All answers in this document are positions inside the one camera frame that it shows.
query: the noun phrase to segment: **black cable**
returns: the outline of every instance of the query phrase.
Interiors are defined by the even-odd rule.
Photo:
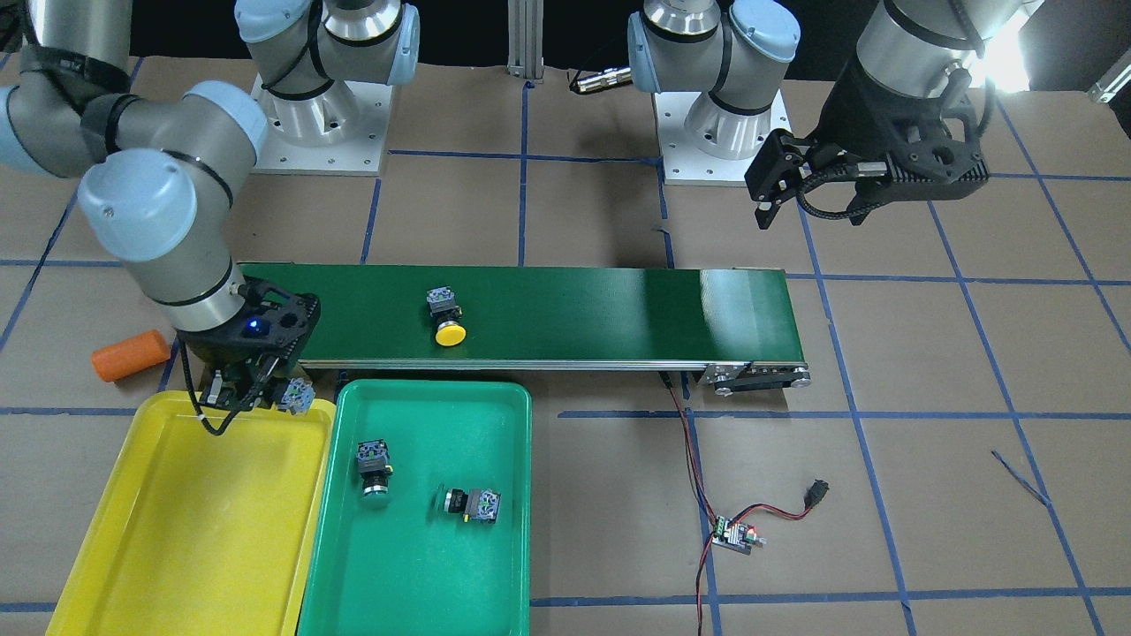
[[[962,3],[962,0],[948,0],[948,3],[950,5],[951,12],[955,14],[955,19],[958,20],[958,25],[962,27],[962,34],[966,36],[966,40],[974,46],[974,52],[977,54],[979,60],[985,60],[985,40],[982,40],[982,35],[978,33],[977,26],[974,25],[974,20],[970,19],[970,15],[966,12],[966,5]],[[976,131],[979,139],[990,128],[990,120],[992,119],[994,110],[994,98],[998,94],[998,87],[994,85],[993,80],[990,79],[988,75],[986,76],[985,91],[985,108],[982,110],[982,121],[978,122]]]
[[[597,57],[597,53],[604,51],[605,49],[608,49],[611,45],[616,44],[621,40],[628,40],[628,32],[627,31],[624,33],[622,33],[622,34],[613,37],[608,42],[605,42],[601,46],[597,46],[596,49],[594,49],[593,52],[589,53],[589,57],[586,58],[584,62],[581,62],[580,65],[578,65],[577,72],[575,72],[573,74],[573,78],[569,80],[569,89],[572,91],[573,93],[576,93],[577,92],[577,80],[581,77],[581,74],[585,72],[586,65],[588,65],[589,62],[592,62],[593,59]]]
[[[810,174],[804,180],[802,180],[801,186],[797,187],[797,204],[801,205],[801,209],[804,209],[811,216],[818,218],[823,218],[826,221],[840,221],[843,218],[856,218],[857,216],[864,216],[865,214],[872,212],[873,209],[882,206],[883,204],[864,204],[857,205],[856,207],[851,207],[844,212],[829,212],[821,209],[813,204],[809,203],[805,195],[812,192],[817,188],[828,183],[829,181],[838,180],[838,178],[848,177],[848,166],[846,164],[836,164],[818,170],[817,172]]]
[[[259,378],[257,378],[251,385],[251,388],[248,389],[248,394],[244,398],[240,401],[234,409],[228,411],[224,421],[221,422],[219,428],[214,428],[211,422],[208,421],[208,418],[205,416],[205,412],[200,407],[200,402],[197,399],[197,392],[192,388],[192,371],[189,369],[189,350],[187,346],[181,347],[181,368],[184,370],[184,388],[189,392],[189,402],[192,403],[192,410],[197,412],[197,419],[199,419],[200,423],[204,424],[206,431],[216,437],[224,435],[228,424],[232,423],[232,420],[234,420],[241,411],[251,407],[251,403],[254,402],[256,397],[264,390],[264,387],[267,386],[267,381],[270,379],[270,373],[260,373]]]
[[[32,24],[32,12],[28,9],[28,0],[21,0],[19,3],[19,20],[24,25],[24,37],[27,38],[27,45],[32,49],[32,53],[35,54],[36,50],[42,49],[43,45],[40,44],[40,38],[35,35],[35,25]],[[83,117],[83,108],[78,105],[78,102],[76,102],[75,97],[70,94],[69,91],[67,91],[67,87],[63,86],[63,83],[59,80],[59,76],[55,75],[54,70],[37,68],[37,69],[24,69],[20,70],[20,72],[42,74],[44,77],[48,78],[48,81],[51,84],[51,87],[55,89],[55,93],[58,93],[59,96],[62,97],[63,102],[66,102],[67,105],[70,106],[72,111],[75,111],[75,114],[79,115],[80,118]]]
[[[310,20],[320,19],[322,14],[322,0],[314,0],[313,2],[311,2],[309,10],[310,10],[310,18],[309,18]],[[299,50],[299,54],[295,55],[293,60],[291,60],[291,63],[287,65],[286,69],[282,74],[279,74],[278,77],[276,77],[271,81],[265,81],[259,87],[262,88],[264,91],[270,91],[271,88],[278,86],[280,81],[286,79],[287,76],[291,75],[292,72],[294,72],[294,69],[299,68],[299,65],[302,63],[302,59],[307,57],[307,52],[310,51],[312,46],[314,46],[316,40],[318,40],[318,29],[308,28],[307,42],[303,43],[302,49]]]
[[[975,131],[975,134],[978,136],[978,139],[981,139],[982,136],[985,135],[986,130],[990,128],[990,120],[993,119],[991,115],[993,114],[994,109],[996,109],[998,85],[995,85],[993,80],[990,79],[988,75],[986,75],[985,92],[986,92],[986,103],[982,108],[982,121],[978,122],[978,129]]]

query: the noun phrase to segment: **light blue joint cap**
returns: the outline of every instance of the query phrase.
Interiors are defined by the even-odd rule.
[[[416,59],[421,53],[421,18],[416,7],[402,5],[400,37],[389,69],[389,86],[403,86],[416,77]]]
[[[259,103],[252,100],[251,95],[226,81],[215,79],[201,81],[189,88],[184,96],[189,95],[208,100],[234,119],[235,123],[243,129],[243,134],[248,136],[248,140],[254,146],[256,161],[259,161],[259,153],[264,149],[264,143],[267,141],[267,117],[264,115]]]
[[[743,40],[772,60],[788,63],[797,53],[797,18],[774,0],[734,0],[731,22]]]
[[[197,217],[197,191],[173,157],[131,148],[86,171],[78,205],[106,251],[126,263],[145,263],[184,240]]]
[[[629,16],[629,67],[632,68],[633,86],[645,93],[659,93],[659,77],[639,12]]]
[[[248,44],[270,40],[299,22],[310,0],[236,0],[235,24]]]
[[[3,115],[0,117],[0,163],[8,164],[16,170],[31,172],[34,174],[51,174],[35,163],[32,155],[27,154],[24,145],[16,137],[16,130],[11,127],[11,117],[8,114],[8,98],[15,86],[0,88],[0,106],[3,106]]]

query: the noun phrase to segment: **metal mounting plate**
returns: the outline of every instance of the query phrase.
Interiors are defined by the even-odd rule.
[[[696,147],[683,128],[683,120],[699,93],[658,93],[653,95],[656,105],[656,134],[664,155],[664,181],[674,186],[734,186],[745,187],[746,169],[753,157],[740,161],[713,157]],[[770,106],[774,128],[789,128],[782,92]]]
[[[256,77],[251,96],[258,102],[265,93]],[[357,97],[361,117],[353,126],[354,136],[329,146],[296,146],[268,127],[267,143],[256,174],[333,174],[339,177],[378,177],[385,158],[385,140],[389,130],[392,87],[385,84],[347,81]]]

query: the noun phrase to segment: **green conveyor belt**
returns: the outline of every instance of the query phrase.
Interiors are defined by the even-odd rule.
[[[688,369],[804,367],[785,274],[776,269],[613,269],[244,264],[312,292],[322,318],[301,361],[339,369]],[[467,340],[432,338],[424,299],[450,286]]]

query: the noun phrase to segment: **orange foam cylinder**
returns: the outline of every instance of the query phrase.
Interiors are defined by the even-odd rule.
[[[169,360],[169,343],[157,329],[138,334],[90,354],[94,372],[98,373],[104,383],[118,381],[166,360]]]

